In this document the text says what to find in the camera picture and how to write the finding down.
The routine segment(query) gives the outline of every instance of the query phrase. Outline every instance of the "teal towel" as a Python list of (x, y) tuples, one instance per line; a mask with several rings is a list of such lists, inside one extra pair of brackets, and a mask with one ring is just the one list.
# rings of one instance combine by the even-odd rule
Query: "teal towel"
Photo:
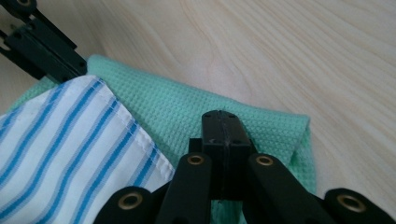
[[(88, 60), (88, 74), (106, 82), (175, 167), (178, 159), (188, 152), (189, 139), (201, 136), (202, 114), (226, 110), (241, 119), (260, 152), (278, 157), (308, 191), (315, 192), (309, 117), (244, 105), (98, 55)], [(43, 78), (13, 107), (54, 86)], [(240, 217), (237, 209), (240, 204), (213, 203), (212, 223), (234, 222)]]

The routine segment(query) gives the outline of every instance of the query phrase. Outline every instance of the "blue and white striped cloth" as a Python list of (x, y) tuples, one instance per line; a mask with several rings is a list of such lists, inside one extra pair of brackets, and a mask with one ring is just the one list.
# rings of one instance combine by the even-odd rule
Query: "blue and white striped cloth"
[(98, 77), (78, 77), (0, 117), (0, 222), (92, 223), (126, 186), (174, 169)]

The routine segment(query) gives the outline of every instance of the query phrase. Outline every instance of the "wood grain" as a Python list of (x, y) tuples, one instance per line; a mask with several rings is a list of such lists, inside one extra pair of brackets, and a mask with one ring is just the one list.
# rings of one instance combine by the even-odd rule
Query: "wood grain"
[[(318, 196), (354, 189), (396, 218), (396, 2), (39, 1), (78, 44), (164, 77), (309, 115)], [(10, 19), (2, 13), (1, 28)], [(35, 81), (0, 57), (0, 112)]]

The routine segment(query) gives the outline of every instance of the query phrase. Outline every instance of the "light wood surface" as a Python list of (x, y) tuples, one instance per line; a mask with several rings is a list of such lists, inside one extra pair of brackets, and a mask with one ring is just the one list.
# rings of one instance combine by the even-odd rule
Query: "light wood surface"
[[(396, 1), (38, 1), (83, 56), (311, 117), (318, 196), (396, 218)], [(0, 25), (14, 22), (1, 11)], [(0, 57), (0, 112), (35, 81)]]

